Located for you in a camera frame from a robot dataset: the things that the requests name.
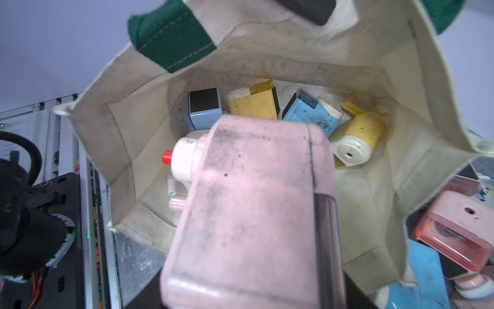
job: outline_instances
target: pink pencil sharpener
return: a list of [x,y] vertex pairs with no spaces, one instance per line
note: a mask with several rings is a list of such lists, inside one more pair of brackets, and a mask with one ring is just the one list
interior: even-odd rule
[[416,229],[417,237],[469,272],[479,272],[494,247],[494,211],[463,194],[444,191]]
[[318,126],[223,115],[164,162],[189,188],[170,204],[182,215],[160,277],[165,305],[346,307],[333,154]]

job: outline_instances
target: canvas tote bag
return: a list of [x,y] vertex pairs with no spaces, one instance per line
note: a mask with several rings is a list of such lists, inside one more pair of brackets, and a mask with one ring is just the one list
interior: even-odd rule
[[168,0],[128,27],[132,44],[56,112],[110,185],[108,228],[165,255],[180,213],[167,207],[161,155],[187,133],[188,91],[218,87],[226,108],[226,93],[273,79],[281,110],[303,88],[338,107],[355,93],[379,111],[387,131],[371,159],[336,172],[344,269],[366,293],[416,284],[407,214],[469,160],[493,154],[460,121],[419,1],[338,0],[316,26],[273,0]]

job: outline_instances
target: blue plastic piece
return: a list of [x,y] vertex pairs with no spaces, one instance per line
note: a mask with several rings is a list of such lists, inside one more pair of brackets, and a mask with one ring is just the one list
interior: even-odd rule
[[187,96],[190,122],[187,119],[186,122],[189,130],[211,129],[223,115],[218,89],[191,91]]
[[303,90],[293,95],[285,110],[287,109],[287,112],[283,112],[283,120],[318,125],[328,138],[340,123],[338,118],[330,115],[316,99]]
[[190,120],[190,115],[189,115],[189,102],[186,102],[187,105],[183,106],[182,108],[182,117],[185,121],[185,124],[187,125],[187,128],[189,128],[189,132],[195,131],[196,129],[194,128],[194,125],[192,124],[192,121]]
[[408,240],[408,258],[417,287],[389,287],[386,309],[450,309],[450,301],[436,250]]

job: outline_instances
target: black cable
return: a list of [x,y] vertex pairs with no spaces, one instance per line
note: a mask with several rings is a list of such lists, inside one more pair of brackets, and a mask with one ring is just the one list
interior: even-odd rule
[[31,157],[31,167],[29,168],[28,173],[28,185],[33,185],[36,178],[38,178],[38,175],[40,174],[41,165],[43,163],[41,160],[40,150],[27,138],[14,133],[0,131],[0,140],[17,144],[29,153],[29,156]]

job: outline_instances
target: silver metal surface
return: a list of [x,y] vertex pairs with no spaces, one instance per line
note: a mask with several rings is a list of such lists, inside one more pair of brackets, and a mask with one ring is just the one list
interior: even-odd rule
[[44,180],[57,176],[54,172],[58,170],[55,163],[55,153],[59,150],[60,141],[60,116],[55,115],[51,110],[57,105],[57,100],[46,101],[44,109],[49,111],[48,117],[48,139],[46,141],[46,155],[44,164]]
[[82,144],[79,145],[79,164],[81,178],[81,236],[82,264],[84,268],[84,305],[87,309],[93,309],[99,307],[96,246],[94,242],[91,171],[89,160]]
[[165,257],[121,233],[115,233],[115,246],[125,308],[161,270]]
[[[13,112],[8,112],[10,115],[8,118],[3,119],[1,123],[5,124],[3,128],[4,131],[8,131],[11,133],[15,133],[22,137],[27,138],[31,142],[38,147],[38,150],[41,154],[41,170],[40,174],[36,178],[34,185],[41,183],[44,179],[44,167],[46,163],[46,141],[48,139],[48,111],[40,111],[33,112],[33,109],[30,108],[31,111],[20,115],[14,115]],[[31,159],[27,151],[22,149],[19,145],[15,145],[13,143],[9,143],[7,141],[0,141],[0,157],[8,158],[8,154],[10,150],[19,150],[19,165],[25,170],[29,170],[31,166]]]
[[99,174],[100,198],[101,198],[101,214],[103,217],[104,237],[105,237],[105,252],[106,265],[108,273],[108,290],[110,293],[110,308],[121,309],[122,298],[120,295],[119,276],[117,269],[117,258],[115,256],[115,238],[112,231],[106,226],[111,220],[110,203],[108,200],[107,184],[104,177]]
[[5,112],[1,112],[0,113],[0,119],[2,119],[2,120],[8,119],[11,117],[29,114],[29,113],[33,113],[33,112],[34,112],[34,106],[33,105],[24,106],[24,107],[20,107],[20,108],[11,109],[11,110],[8,110]]
[[72,125],[67,117],[60,119],[60,153],[58,159],[58,175],[75,171],[78,141],[74,136]]

